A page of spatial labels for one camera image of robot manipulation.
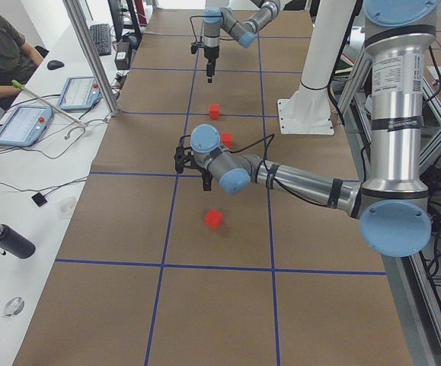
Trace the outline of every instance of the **white desk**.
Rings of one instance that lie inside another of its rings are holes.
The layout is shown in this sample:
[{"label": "white desk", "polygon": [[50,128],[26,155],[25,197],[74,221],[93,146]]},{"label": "white desk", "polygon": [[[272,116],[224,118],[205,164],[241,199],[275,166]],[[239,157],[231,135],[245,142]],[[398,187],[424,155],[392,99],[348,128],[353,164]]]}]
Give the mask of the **white desk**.
[{"label": "white desk", "polygon": [[[65,67],[49,71],[46,64],[51,59],[63,61]],[[113,81],[117,73],[113,53],[102,56],[101,60],[109,80]],[[70,27],[26,86],[38,95],[59,94],[66,78],[85,75],[92,75],[91,70]],[[27,99],[30,96],[21,93],[16,102]],[[105,118],[107,115],[107,106],[101,101],[83,121]],[[43,137],[68,124],[69,120],[55,115]],[[75,125],[30,148],[57,156],[82,132],[80,129],[74,130],[69,140],[64,140],[64,136],[73,127]],[[106,124],[92,123],[86,134],[59,159],[51,160],[38,152],[22,150],[0,155],[0,181],[21,189],[39,189],[85,177],[90,171],[91,161],[97,153],[105,130]],[[0,255],[0,366],[11,365],[21,346],[69,225],[69,219],[59,219],[56,203],[68,197],[78,200],[83,186],[84,183],[78,183],[60,188],[48,196],[47,204],[38,207],[31,200],[34,192],[16,192],[0,185],[0,223],[9,225],[36,246],[36,252],[28,259],[22,260],[11,254]],[[24,309],[17,316],[3,318],[4,305],[13,297],[24,299]]]}]

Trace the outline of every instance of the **computer mouse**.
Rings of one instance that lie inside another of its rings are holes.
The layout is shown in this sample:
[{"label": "computer mouse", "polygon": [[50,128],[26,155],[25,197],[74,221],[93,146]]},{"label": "computer mouse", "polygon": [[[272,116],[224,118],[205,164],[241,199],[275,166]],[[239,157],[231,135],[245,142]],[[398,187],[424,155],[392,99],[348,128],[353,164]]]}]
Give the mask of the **computer mouse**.
[{"label": "computer mouse", "polygon": [[65,64],[61,61],[58,61],[57,59],[52,59],[47,63],[48,70],[56,70],[60,67],[63,67]]}]

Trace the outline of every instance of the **sticker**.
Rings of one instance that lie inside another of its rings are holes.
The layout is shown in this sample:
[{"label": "sticker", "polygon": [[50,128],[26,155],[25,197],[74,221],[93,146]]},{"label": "sticker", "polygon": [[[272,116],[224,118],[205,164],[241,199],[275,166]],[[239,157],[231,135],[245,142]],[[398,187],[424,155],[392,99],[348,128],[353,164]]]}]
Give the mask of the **sticker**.
[{"label": "sticker", "polygon": [[407,94],[421,93],[421,79],[423,74],[423,55],[409,53],[404,55],[404,87]]},{"label": "sticker", "polygon": [[404,57],[384,59],[372,65],[372,95],[403,91]]}]

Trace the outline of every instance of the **black water bottle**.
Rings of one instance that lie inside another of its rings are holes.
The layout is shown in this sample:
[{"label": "black water bottle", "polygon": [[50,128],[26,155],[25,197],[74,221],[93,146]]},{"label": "black water bottle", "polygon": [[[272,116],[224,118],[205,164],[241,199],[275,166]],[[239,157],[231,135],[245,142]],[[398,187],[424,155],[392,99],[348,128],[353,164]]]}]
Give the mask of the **black water bottle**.
[{"label": "black water bottle", "polygon": [[29,258],[36,251],[32,242],[3,223],[0,223],[0,248],[3,255],[6,251],[20,259]]}]

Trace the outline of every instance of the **blue joint cap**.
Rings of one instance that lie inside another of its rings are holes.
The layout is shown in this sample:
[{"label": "blue joint cap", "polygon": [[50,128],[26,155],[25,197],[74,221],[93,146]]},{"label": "blue joint cap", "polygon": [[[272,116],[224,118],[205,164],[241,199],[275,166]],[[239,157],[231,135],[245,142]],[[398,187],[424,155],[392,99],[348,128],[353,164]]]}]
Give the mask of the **blue joint cap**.
[{"label": "blue joint cap", "polygon": [[222,12],[219,8],[206,8],[204,15],[205,18],[203,19],[203,21],[205,23],[216,23],[217,21],[222,20]]},{"label": "blue joint cap", "polygon": [[427,213],[402,200],[376,202],[360,217],[360,232],[367,244],[390,257],[419,252],[430,241],[431,229]]},{"label": "blue joint cap", "polygon": [[367,18],[381,27],[410,25],[429,14],[440,0],[365,0]]},{"label": "blue joint cap", "polygon": [[242,34],[242,36],[238,40],[238,44],[243,46],[244,48],[248,48],[252,42],[254,42],[256,36],[252,32],[247,32],[245,34]]},{"label": "blue joint cap", "polygon": [[201,124],[191,133],[191,147],[197,153],[209,153],[220,145],[220,135],[210,124]]},{"label": "blue joint cap", "polygon": [[219,180],[220,187],[228,194],[236,194],[251,183],[251,177],[243,168],[235,168],[226,172]]}]

